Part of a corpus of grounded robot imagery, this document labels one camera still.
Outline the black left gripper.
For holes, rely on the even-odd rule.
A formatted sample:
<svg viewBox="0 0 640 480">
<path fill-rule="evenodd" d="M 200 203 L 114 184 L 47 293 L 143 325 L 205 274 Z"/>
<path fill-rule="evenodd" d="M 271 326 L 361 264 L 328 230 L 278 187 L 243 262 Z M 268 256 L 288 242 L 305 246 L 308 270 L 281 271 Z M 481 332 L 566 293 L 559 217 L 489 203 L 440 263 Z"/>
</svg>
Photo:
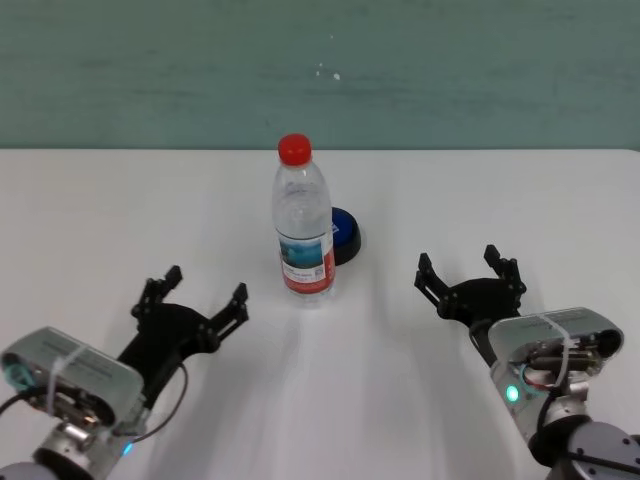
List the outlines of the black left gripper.
<svg viewBox="0 0 640 480">
<path fill-rule="evenodd" d="M 138 321 L 138 332 L 117 357 L 142 376 L 145 406 L 156 403 L 186 358 L 203 351 L 217 351 L 249 319 L 245 283 L 239 283 L 227 305 L 209 319 L 191 308 L 163 303 L 182 279 L 178 265 L 171 266 L 163 278 L 147 279 L 131 309 L 131 315 Z"/>
</svg>

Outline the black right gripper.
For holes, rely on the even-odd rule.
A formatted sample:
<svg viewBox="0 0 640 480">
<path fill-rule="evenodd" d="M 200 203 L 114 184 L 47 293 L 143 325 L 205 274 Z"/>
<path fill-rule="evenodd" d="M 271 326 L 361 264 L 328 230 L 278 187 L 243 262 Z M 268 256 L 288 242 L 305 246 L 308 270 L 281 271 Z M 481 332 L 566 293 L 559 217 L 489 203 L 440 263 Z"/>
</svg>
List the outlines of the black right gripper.
<svg viewBox="0 0 640 480">
<path fill-rule="evenodd" d="M 489 329 L 500 320 L 520 316 L 518 309 L 527 287 L 518 261 L 502 257 L 495 245 L 486 246 L 484 260 L 499 279 L 479 278 L 449 286 L 435 272 L 429 255 L 421 253 L 414 286 L 441 318 L 468 328 L 472 345 L 486 365 L 492 366 L 496 355 L 488 339 Z"/>
</svg>

